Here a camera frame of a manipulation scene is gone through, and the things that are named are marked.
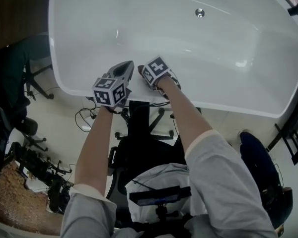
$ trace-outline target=sleeve cuff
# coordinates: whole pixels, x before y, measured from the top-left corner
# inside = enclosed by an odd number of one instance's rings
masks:
[[[188,156],[190,155],[192,150],[197,146],[197,144],[199,144],[203,139],[205,139],[209,136],[213,136],[213,135],[220,135],[220,133],[217,130],[211,129],[206,132],[203,132],[200,136],[198,136],[196,139],[194,139],[184,154],[185,160],[187,160]]]
[[[115,210],[117,208],[117,205],[113,203],[112,201],[109,201],[106,197],[104,197],[97,189],[95,189],[92,186],[86,185],[86,184],[75,184],[70,189],[70,196],[72,197],[73,194],[78,193],[82,194],[87,197],[91,197],[100,201],[104,201],[107,203],[110,203],[112,207],[115,207]]]

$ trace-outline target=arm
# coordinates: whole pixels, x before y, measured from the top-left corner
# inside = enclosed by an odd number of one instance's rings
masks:
[[[172,111],[181,135],[184,152],[186,152],[193,140],[202,133],[211,130],[212,127],[174,84],[174,81],[170,77],[163,77],[159,81],[158,87],[164,90],[170,100]]]
[[[257,185],[238,153],[216,133],[194,141],[211,126],[171,78],[162,78],[158,87],[170,100],[186,152],[190,186],[205,203],[214,232],[223,238],[275,238]]]
[[[83,183],[105,195],[108,149],[113,114],[105,107],[99,109],[94,124],[80,152],[76,165],[75,184]]]

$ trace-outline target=marker cube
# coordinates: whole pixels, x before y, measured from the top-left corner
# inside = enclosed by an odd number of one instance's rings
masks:
[[[121,79],[98,78],[92,90],[97,104],[112,108],[127,96],[124,81]]]
[[[157,56],[147,62],[142,70],[142,75],[150,86],[154,85],[157,79],[171,71],[171,68],[166,64],[161,56]]]

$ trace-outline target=brown carpet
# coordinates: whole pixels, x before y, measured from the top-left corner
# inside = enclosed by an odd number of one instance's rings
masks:
[[[1,173],[0,222],[28,232],[59,235],[62,215],[47,212],[47,196],[26,190],[16,169],[13,162]]]

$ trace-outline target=gray sleeve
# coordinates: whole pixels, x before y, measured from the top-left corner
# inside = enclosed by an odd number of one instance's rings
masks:
[[[257,185],[239,154],[220,135],[197,143],[186,157],[191,186],[223,238],[277,237]]]
[[[111,237],[116,217],[107,204],[82,194],[73,194],[64,214],[61,237]]]

